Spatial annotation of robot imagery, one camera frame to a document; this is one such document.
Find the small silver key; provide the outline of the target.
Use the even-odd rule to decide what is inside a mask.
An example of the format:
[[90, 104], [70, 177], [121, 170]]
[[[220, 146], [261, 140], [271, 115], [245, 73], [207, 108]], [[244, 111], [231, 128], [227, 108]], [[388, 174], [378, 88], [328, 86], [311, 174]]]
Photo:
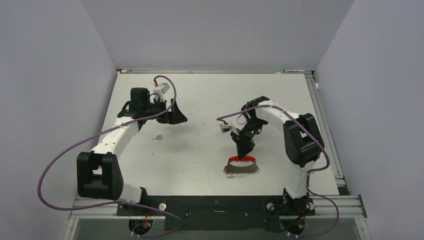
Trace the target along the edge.
[[160, 140], [162, 140], [162, 139], [163, 139], [163, 136], [162, 136], [162, 135], [157, 135], [155, 138], [152, 138], [151, 140], [152, 140], [152, 141], [155, 141], [155, 140], [160, 141]]

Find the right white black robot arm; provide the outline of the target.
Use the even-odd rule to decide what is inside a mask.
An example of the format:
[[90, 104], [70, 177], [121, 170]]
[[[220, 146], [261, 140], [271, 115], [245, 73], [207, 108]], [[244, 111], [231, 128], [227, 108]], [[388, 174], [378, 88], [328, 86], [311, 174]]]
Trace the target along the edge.
[[253, 150], [253, 138], [262, 131], [264, 125], [270, 124], [281, 130], [285, 153], [290, 160], [282, 209], [288, 215], [301, 214], [311, 209], [310, 171], [324, 149], [315, 117], [310, 113], [284, 111], [266, 96], [248, 101], [241, 109], [246, 123], [242, 129], [233, 128], [230, 132], [236, 144], [237, 156], [243, 158]]

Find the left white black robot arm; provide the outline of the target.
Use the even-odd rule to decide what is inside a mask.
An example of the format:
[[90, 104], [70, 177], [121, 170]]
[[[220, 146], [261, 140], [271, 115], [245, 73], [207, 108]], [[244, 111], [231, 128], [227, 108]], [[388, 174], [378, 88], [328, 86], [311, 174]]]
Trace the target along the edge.
[[161, 83], [152, 91], [144, 87], [130, 90], [130, 100], [117, 114], [114, 130], [89, 152], [81, 152], [77, 156], [77, 192], [80, 197], [129, 202], [129, 208], [136, 215], [148, 211], [149, 201], [144, 198], [146, 189], [124, 182], [119, 157], [131, 138], [147, 122], [147, 117], [153, 116], [160, 124], [187, 122], [174, 98], [167, 108], [164, 95], [170, 88], [169, 84]]

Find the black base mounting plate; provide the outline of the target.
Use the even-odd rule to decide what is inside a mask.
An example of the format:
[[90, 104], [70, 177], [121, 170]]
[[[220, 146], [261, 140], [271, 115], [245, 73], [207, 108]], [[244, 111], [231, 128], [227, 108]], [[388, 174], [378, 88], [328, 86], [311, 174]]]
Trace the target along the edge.
[[264, 229], [279, 232], [300, 225], [316, 211], [312, 199], [292, 206], [281, 195], [271, 196], [150, 196], [144, 206], [120, 204], [116, 214], [131, 217], [130, 226], [146, 220], [164, 221], [164, 230], [244, 231]]

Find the back aluminium rail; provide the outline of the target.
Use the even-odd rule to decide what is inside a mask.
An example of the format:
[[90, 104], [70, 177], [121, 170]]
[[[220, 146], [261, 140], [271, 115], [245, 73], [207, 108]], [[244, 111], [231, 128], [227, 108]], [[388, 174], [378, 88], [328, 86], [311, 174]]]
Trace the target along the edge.
[[163, 70], [163, 69], [117, 69], [120, 74], [304, 74], [312, 75], [313, 70], [306, 70], [305, 73], [284, 73], [283, 70], [274, 71], [269, 69], [252, 70]]

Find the aluminium rail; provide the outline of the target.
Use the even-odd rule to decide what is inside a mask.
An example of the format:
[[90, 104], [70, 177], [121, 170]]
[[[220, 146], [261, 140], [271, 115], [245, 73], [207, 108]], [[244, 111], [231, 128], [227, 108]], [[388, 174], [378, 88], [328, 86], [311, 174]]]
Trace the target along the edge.
[[312, 75], [313, 70], [306, 70], [305, 73], [284, 73], [283, 70], [274, 71], [269, 69], [252, 70], [163, 70], [163, 69], [117, 69], [120, 74], [304, 74]]
[[[334, 218], [336, 217], [336, 208], [338, 208], [340, 218], [366, 218], [367, 213], [363, 205], [362, 198], [359, 195], [332, 195], [329, 198], [336, 204], [333, 205], [330, 201], [317, 197], [311, 197], [314, 204], [314, 218]], [[96, 205], [102, 204], [93, 208], [72, 210], [69, 214], [69, 219], [141, 219], [143, 215], [125, 213], [123, 208], [118, 204], [104, 204], [105, 200], [89, 199], [77, 197], [74, 200], [73, 206], [82, 207], [84, 204]]]
[[319, 96], [319, 85], [315, 81], [314, 71], [307, 70], [304, 74], [306, 84], [311, 96], [312, 104], [316, 113], [317, 121], [321, 130], [322, 139], [325, 144], [326, 152], [330, 158], [331, 169], [334, 174], [335, 182], [338, 188], [346, 187], [346, 181], [339, 156], [336, 150], [334, 139], [330, 130], [324, 106]]

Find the right aluminium rail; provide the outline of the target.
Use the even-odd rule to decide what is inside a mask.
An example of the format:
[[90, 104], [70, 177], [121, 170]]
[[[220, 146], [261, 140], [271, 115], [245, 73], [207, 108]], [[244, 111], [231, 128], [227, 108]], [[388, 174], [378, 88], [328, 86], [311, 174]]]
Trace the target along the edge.
[[334, 174], [335, 182], [338, 188], [346, 187], [346, 181], [339, 156], [336, 150], [334, 139], [330, 130], [324, 106], [319, 96], [319, 85], [315, 81], [314, 71], [307, 70], [304, 74], [306, 84], [311, 96], [312, 104], [316, 113], [317, 121], [321, 130], [322, 139], [325, 144], [326, 152], [330, 158], [331, 169]]

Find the marker pen on rail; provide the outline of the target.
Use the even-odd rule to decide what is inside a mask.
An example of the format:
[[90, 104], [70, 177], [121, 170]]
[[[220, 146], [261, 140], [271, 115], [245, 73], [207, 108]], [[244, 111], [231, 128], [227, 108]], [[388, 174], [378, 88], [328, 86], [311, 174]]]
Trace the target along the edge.
[[284, 69], [283, 72], [284, 73], [290, 73], [290, 74], [295, 74], [295, 73], [304, 74], [307, 71], [303, 70], [303, 69]]

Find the front aluminium rail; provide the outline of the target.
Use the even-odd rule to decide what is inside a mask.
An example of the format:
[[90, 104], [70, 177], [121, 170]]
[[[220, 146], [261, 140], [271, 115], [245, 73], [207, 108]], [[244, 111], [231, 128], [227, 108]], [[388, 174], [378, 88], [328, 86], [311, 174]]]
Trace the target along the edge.
[[[367, 213], [363, 205], [362, 198], [359, 195], [332, 195], [329, 198], [336, 204], [333, 205], [330, 201], [317, 197], [311, 197], [314, 204], [314, 218], [334, 218], [336, 217], [336, 208], [338, 208], [340, 218], [366, 218]], [[89, 199], [77, 197], [74, 200], [73, 206], [82, 207], [84, 204], [96, 205], [102, 204], [93, 208], [72, 210], [69, 214], [69, 219], [141, 219], [143, 215], [125, 213], [123, 208], [118, 204], [104, 204], [105, 200]]]

